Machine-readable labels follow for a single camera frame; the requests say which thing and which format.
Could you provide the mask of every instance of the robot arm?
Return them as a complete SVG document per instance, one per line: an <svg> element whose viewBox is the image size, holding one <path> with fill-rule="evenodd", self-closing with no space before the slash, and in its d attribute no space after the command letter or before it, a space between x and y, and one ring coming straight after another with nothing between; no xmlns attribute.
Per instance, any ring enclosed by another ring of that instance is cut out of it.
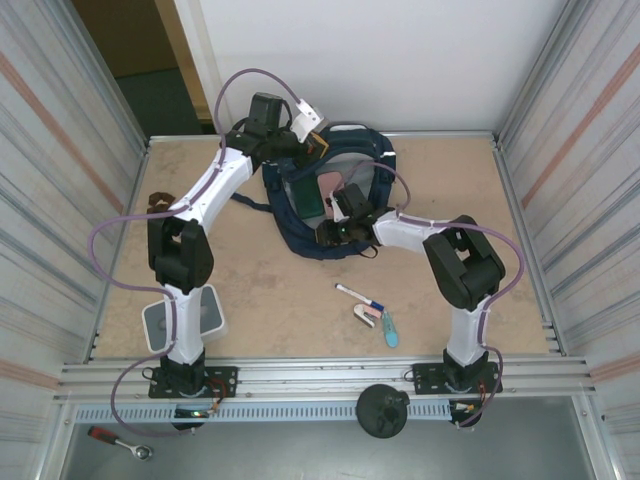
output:
<svg viewBox="0 0 640 480"><path fill-rule="evenodd" d="M475 221L464 215L449 222L374 211L354 184L333 192L331 203L334 219L317 228L319 243L366 241L426 253L438 288L452 308L451 336L444 350L445 373L456 390L464 390L488 361L484 341L478 342L486 332L481 317L505 275L502 261L482 233L446 226L475 225Z"/></svg>
<svg viewBox="0 0 640 480"><path fill-rule="evenodd" d="M189 192L172 205L174 216L149 220L149 266L156 280L171 292L177 307L176 342L160 368L170 389L186 395L201 391L204 381L204 345L200 336L200 300L213 271L207 232L233 193L265 162L291 157L297 165L312 162L326 151L326 143L312 133L322 115L303 100L290 127L281 128L284 100L258 93L251 101L242 131L225 135L226 148ZM173 338L171 303L164 299L166 343Z"/></svg>

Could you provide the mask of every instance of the white marker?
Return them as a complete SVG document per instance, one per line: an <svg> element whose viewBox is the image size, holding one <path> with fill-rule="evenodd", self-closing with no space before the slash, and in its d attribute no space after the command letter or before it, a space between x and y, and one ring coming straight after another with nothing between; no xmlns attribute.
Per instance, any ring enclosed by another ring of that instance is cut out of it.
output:
<svg viewBox="0 0 640 480"><path fill-rule="evenodd" d="M360 295L359 293L354 292L353 290L351 290L350 288L345 287L341 283L336 283L336 288L338 290L340 290L341 292L347 293L347 294L351 295L352 297L357 298L361 302L366 303L367 305L369 305L370 307L375 308L376 310L380 310L381 312L384 311L384 307L382 305L380 305L379 303L374 302L373 300L365 297L364 295Z"/></svg>

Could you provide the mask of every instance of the red handle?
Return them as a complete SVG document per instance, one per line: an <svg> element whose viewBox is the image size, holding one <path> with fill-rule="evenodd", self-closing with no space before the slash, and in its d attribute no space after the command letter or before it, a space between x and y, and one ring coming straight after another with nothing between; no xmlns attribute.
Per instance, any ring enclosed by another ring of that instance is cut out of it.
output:
<svg viewBox="0 0 640 480"><path fill-rule="evenodd" d="M100 427L91 427L87 435L101 442L110 443L111 445L115 445L116 440L118 440L118 436L115 433Z"/></svg>

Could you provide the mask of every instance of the wooden table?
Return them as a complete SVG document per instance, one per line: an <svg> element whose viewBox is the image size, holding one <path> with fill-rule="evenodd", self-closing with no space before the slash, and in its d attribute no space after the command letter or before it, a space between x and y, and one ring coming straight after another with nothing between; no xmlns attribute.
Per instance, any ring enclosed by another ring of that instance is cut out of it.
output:
<svg viewBox="0 0 640 480"><path fill-rule="evenodd" d="M450 219L461 214L517 239L487 139L393 138L398 169L413 194L408 214ZM211 137L155 142L135 208L146 210L149 194L181 197L204 172L217 150ZM240 189L266 202L261 175ZM396 182L390 205L402 201ZM293 254L270 214L230 201L209 241L215 258L212 283L220 296L229 333L206 346L208 356L332 357L440 354L450 332L450 307L438 292L426 256L382 248L375 260L358 256L337 261ZM507 268L517 259L491 240ZM116 271L121 281L154 285L147 265L146 224L130 225ZM392 313L400 339L387 347L382 330L353 317L356 301L334 289L336 282L377 300ZM105 309L96 357L148 353L141 310L155 294L113 288ZM507 353L547 353L540 313L528 277L492 309L488 342Z"/></svg>

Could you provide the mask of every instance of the wrench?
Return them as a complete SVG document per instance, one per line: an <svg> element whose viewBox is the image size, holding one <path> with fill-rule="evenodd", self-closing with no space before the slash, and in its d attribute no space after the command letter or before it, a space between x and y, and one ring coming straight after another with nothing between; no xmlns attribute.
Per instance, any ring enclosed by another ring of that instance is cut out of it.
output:
<svg viewBox="0 0 640 480"><path fill-rule="evenodd" d="M91 427L87 432L87 435L104 443L109 443L111 445L120 445L121 447L129 450L131 454L138 460L149 460L149 458L151 458L151 456L153 455L153 450L151 449L151 447L147 447L146 445L130 445L128 443L125 443L120 440L120 437L118 437L115 433L110 432L109 430L105 430L104 428Z"/></svg>

